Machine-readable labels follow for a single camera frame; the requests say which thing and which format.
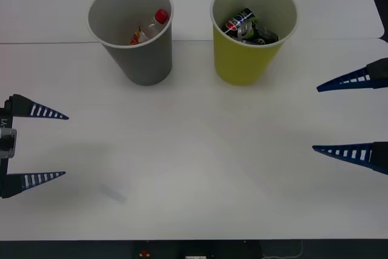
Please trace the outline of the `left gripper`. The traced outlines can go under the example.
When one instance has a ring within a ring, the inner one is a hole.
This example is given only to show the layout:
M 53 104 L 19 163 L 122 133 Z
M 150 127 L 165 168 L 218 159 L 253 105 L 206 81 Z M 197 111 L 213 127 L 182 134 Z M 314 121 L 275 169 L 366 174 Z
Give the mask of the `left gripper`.
M 69 120 L 65 114 L 22 95 L 9 97 L 1 108 L 1 198 L 13 197 L 66 174 L 66 172 L 7 174 L 8 159 L 14 156 L 13 117 Z

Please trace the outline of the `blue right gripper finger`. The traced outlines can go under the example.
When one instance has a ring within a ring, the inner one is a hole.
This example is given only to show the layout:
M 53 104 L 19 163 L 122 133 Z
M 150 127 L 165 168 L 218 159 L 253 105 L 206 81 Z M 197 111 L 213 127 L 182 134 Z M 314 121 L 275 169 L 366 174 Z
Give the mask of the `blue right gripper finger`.
M 312 149 L 334 159 L 387 175 L 387 141 L 328 146 L 315 145 L 312 146 Z
M 318 86 L 318 92 L 346 89 L 387 88 L 387 58 L 371 62 L 356 71 L 341 75 Z

